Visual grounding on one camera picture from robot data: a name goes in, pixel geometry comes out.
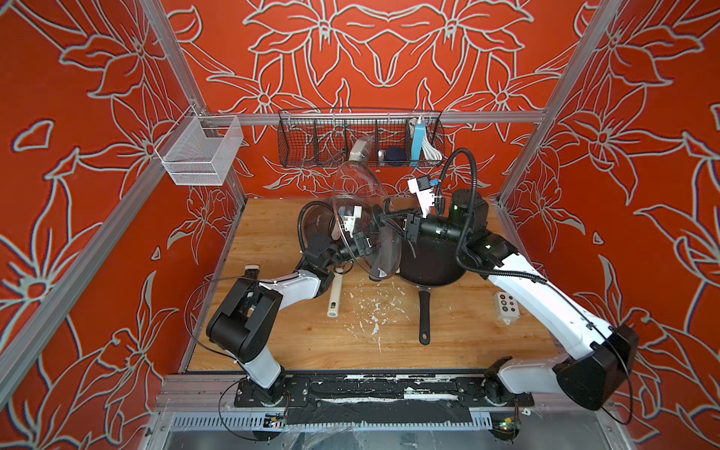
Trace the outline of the glass lid with black knob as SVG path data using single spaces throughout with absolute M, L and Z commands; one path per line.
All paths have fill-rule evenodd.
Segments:
M 339 208 L 341 206 L 362 206 L 363 215 L 358 219 L 354 234 L 379 232 L 388 221 L 382 221 L 383 213 L 392 212 L 393 206 L 375 173 L 365 164 L 347 161 L 339 167 L 334 178 L 332 206 L 339 233 L 343 232 Z M 369 275 L 368 259 L 354 262 Z

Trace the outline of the grey cleaning cloth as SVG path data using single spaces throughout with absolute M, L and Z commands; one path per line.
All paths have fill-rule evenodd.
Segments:
M 401 263 L 401 239 L 390 225 L 382 225 L 373 236 L 369 262 L 369 276 L 375 281 L 383 281 L 395 275 Z

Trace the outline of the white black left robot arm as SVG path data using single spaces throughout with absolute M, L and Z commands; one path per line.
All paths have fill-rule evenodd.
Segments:
M 371 261 L 378 253 L 379 247 L 367 238 L 346 245 L 329 235 L 314 236 L 288 276 L 260 280 L 257 267 L 247 269 L 217 308 L 205 334 L 240 365 L 255 387 L 275 391 L 284 369 L 273 358 L 268 341 L 279 312 L 324 294 L 335 277 L 335 267 L 350 261 Z

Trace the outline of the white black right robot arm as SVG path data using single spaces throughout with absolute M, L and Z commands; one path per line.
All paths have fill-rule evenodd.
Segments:
M 560 343 L 562 354 L 552 358 L 496 361 L 485 374 L 490 402 L 503 405 L 524 393 L 564 394 L 584 409 L 603 409 L 620 387 L 632 384 L 638 334 L 596 316 L 542 277 L 507 239 L 477 222 L 476 200 L 472 192 L 457 217 L 395 210 L 388 200 L 374 212 L 380 225 L 408 243 L 426 237 L 448 243 L 458 266 L 513 297 Z

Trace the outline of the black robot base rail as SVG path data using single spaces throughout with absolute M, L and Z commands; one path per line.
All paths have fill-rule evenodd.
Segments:
M 530 394 L 502 394 L 481 370 L 290 370 L 263 390 L 243 380 L 236 408 L 279 409 L 289 425 L 475 426 L 534 407 Z

